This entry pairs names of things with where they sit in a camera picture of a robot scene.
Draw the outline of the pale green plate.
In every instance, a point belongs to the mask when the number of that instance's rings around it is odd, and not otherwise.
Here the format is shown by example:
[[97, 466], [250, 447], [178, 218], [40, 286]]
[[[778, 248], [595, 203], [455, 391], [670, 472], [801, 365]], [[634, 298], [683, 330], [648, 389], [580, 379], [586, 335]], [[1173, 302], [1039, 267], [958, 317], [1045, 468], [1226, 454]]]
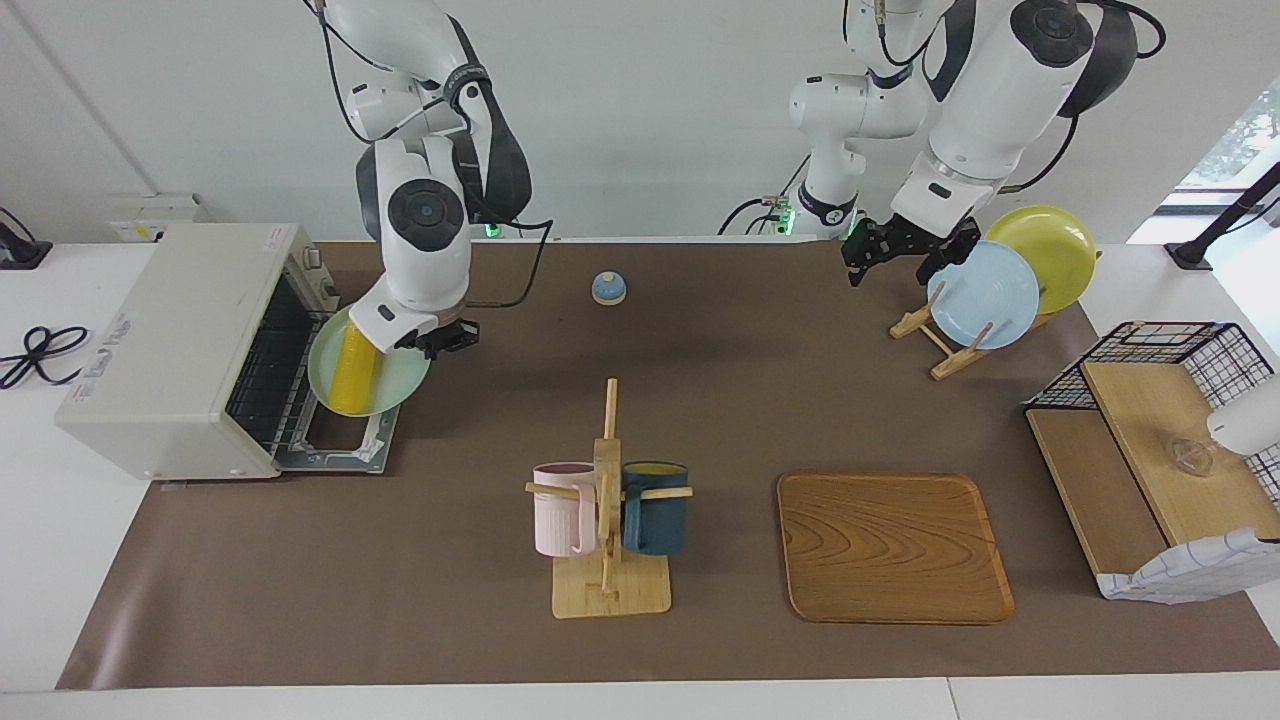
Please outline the pale green plate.
[[[347, 322], [349, 318], [346, 307], [325, 320], [307, 356], [311, 389], [317, 401], [333, 413], [337, 411], [332, 410], [329, 398], [332, 373]], [[387, 354], [380, 354], [378, 373], [374, 377], [372, 397], [366, 411], [356, 416], [376, 415], [401, 405], [422, 384], [430, 368], [430, 361], [416, 350], [393, 348]]]

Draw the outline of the yellow corn cob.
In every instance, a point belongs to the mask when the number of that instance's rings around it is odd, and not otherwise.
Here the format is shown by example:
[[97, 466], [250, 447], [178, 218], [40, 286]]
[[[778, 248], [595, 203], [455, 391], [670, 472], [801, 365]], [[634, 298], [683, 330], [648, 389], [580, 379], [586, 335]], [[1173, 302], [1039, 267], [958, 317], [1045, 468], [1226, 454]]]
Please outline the yellow corn cob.
[[353, 322], [347, 322], [332, 373], [330, 407], [348, 416], [366, 411], [381, 354]]

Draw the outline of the glass oven door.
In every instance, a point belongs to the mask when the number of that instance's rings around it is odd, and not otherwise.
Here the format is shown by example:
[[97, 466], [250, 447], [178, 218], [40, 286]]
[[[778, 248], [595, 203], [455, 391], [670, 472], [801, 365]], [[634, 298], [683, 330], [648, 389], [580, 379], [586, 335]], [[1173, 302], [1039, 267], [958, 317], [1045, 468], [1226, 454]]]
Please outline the glass oven door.
[[268, 452], [284, 473], [381, 474], [399, 414], [342, 416], [310, 404], [282, 423]]

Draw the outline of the light blue plate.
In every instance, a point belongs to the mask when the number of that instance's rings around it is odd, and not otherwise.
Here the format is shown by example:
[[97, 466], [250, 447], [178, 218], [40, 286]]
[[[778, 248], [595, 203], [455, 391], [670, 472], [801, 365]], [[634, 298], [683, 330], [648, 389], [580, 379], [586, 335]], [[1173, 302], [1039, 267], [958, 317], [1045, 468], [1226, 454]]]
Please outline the light blue plate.
[[931, 314], [952, 342], [996, 350], [1032, 327], [1041, 296], [1030, 264], [1006, 245], [980, 240], [960, 265], [936, 272], [925, 287]]

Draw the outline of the wooden plate rack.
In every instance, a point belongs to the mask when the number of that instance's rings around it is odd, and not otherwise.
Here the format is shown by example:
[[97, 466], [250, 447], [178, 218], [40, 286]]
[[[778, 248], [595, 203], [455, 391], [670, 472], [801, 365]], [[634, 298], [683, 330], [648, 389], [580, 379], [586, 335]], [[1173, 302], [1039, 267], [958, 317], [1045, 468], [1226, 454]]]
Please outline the wooden plate rack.
[[[1100, 260], [1102, 258], [1102, 252], [1100, 250], [1098, 255]], [[975, 342], [973, 342], [969, 346], [963, 346], [948, 340], [933, 322], [933, 316], [931, 314], [933, 302], [934, 301], [932, 299], [928, 299], [925, 296], [925, 301], [923, 302], [923, 305], [919, 306], [919, 309], [905, 313], [900, 320], [897, 320], [895, 324], [890, 327], [890, 336], [895, 340], [901, 340], [910, 334], [922, 334], [925, 338], [928, 338], [942, 352], [942, 359], [929, 369], [929, 375], [932, 379], [934, 380], [948, 379], [950, 377], [954, 377], [961, 370], [978, 363], [983, 357], [1000, 350], [1000, 348], [986, 350], [986, 351], [979, 350], [977, 347], [979, 340], [975, 340]], [[1056, 316], [1056, 314], [1057, 313], [1044, 316], [1039, 316], [1037, 314], [1036, 320], [1032, 324], [1030, 329], [1023, 337], [1046, 325]]]

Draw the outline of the yellow plate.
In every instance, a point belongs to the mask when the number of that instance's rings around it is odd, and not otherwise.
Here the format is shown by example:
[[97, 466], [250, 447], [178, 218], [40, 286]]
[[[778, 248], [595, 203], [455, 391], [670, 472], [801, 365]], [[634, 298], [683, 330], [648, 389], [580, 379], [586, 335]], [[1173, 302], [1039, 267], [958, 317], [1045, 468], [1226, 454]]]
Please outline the yellow plate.
[[1006, 213], [987, 229], [986, 238], [1010, 247], [1030, 265], [1039, 288], [1039, 316], [1074, 304], [1091, 286], [1100, 258], [1085, 224], [1051, 205]]

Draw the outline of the pink mug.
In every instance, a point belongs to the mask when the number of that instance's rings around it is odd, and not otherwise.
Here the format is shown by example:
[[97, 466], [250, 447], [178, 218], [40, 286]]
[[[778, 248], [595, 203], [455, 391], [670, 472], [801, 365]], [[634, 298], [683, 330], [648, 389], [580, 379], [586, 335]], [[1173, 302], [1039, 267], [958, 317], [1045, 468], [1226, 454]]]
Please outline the pink mug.
[[598, 547], [596, 483], [591, 462], [547, 462], [532, 469], [539, 486], [570, 489], [571, 497], [536, 493], [534, 505], [535, 550], [548, 557], [567, 559], [593, 553]]

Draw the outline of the brown table mat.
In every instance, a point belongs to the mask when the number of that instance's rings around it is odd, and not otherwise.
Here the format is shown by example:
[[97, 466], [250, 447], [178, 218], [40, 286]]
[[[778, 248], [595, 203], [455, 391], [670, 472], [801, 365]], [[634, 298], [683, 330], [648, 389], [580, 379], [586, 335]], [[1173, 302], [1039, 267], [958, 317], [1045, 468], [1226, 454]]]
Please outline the brown table mat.
[[[591, 282], [617, 272], [627, 297]], [[58, 687], [760, 680], [1280, 669], [1244, 594], [1101, 598], [1021, 414], [1096, 342], [1079, 309], [959, 378], [888, 327], [899, 259], [849, 284], [838, 247], [547, 250], [403, 406], [376, 477], [151, 487]], [[539, 464], [585, 460], [620, 379], [625, 457], [690, 470], [668, 612], [561, 621], [532, 547]], [[1015, 611], [992, 626], [806, 623], [785, 589], [786, 471], [960, 473]]]

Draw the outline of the brown wooden tray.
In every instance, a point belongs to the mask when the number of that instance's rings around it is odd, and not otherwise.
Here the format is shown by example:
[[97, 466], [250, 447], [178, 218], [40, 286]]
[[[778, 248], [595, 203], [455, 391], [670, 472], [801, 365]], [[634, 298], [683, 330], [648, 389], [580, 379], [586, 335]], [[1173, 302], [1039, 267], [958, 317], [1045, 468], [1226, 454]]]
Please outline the brown wooden tray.
[[805, 621], [989, 626], [1014, 615], [969, 477], [788, 471], [776, 500], [788, 602]]

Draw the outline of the wooden mug rack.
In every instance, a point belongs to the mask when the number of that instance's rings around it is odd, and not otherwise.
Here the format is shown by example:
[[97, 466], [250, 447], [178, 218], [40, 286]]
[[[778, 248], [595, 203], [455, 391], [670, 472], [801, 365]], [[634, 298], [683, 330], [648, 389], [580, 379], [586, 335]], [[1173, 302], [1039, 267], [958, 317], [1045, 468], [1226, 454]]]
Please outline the wooden mug rack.
[[620, 618], [667, 612], [672, 605], [669, 566], [663, 556], [631, 553], [623, 547], [623, 489], [621, 442], [616, 436], [618, 379], [605, 387], [602, 436], [593, 446], [593, 502], [577, 487], [527, 482], [524, 489], [536, 498], [575, 501], [579, 510], [594, 511], [596, 547], [591, 553], [556, 557], [552, 565], [552, 615], [559, 620]]

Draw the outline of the small clear glass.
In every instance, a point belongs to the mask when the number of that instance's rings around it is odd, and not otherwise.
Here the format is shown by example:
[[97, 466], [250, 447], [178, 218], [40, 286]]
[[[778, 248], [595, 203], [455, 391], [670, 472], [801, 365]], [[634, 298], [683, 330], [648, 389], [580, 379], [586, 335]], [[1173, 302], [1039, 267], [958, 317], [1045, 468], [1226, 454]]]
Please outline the small clear glass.
[[1166, 442], [1165, 448], [1170, 462], [1179, 471], [1192, 477], [1213, 474], [1216, 450], [1212, 443], [1175, 436]]

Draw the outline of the white rounded device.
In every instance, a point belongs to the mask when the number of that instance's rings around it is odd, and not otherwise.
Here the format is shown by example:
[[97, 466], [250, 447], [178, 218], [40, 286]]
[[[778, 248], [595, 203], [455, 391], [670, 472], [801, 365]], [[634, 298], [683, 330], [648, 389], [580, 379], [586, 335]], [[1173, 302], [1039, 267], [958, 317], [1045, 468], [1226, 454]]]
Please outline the white rounded device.
[[1280, 375], [1213, 410], [1206, 428], [1217, 446], [1243, 457], [1280, 443]]

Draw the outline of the white checked cloth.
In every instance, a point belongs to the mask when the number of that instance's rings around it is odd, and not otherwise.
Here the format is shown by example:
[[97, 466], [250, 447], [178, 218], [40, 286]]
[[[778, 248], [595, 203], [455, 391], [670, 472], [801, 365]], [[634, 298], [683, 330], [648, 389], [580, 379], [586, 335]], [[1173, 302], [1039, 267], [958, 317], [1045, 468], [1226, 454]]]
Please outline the white checked cloth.
[[1280, 580], [1280, 539], [1242, 528], [1178, 544], [1138, 570], [1100, 573], [1106, 600], [1178, 605], [1216, 600]]

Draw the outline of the black clamp base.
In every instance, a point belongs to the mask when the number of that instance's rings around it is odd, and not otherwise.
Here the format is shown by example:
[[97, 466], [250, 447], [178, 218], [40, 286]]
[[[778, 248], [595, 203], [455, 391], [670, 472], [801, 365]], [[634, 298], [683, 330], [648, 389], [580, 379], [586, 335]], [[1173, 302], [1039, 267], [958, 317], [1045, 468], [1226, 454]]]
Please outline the black clamp base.
[[0, 270], [33, 270], [52, 250], [52, 243], [38, 240], [28, 225], [0, 206]]

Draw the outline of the white wall box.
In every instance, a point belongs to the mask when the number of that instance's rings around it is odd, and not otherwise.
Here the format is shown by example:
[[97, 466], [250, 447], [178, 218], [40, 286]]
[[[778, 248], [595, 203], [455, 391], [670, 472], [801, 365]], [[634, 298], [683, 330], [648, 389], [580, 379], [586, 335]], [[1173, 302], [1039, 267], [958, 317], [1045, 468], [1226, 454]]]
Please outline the white wall box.
[[170, 225], [212, 222], [210, 211], [193, 193], [113, 195], [106, 223], [116, 240], [154, 243]]

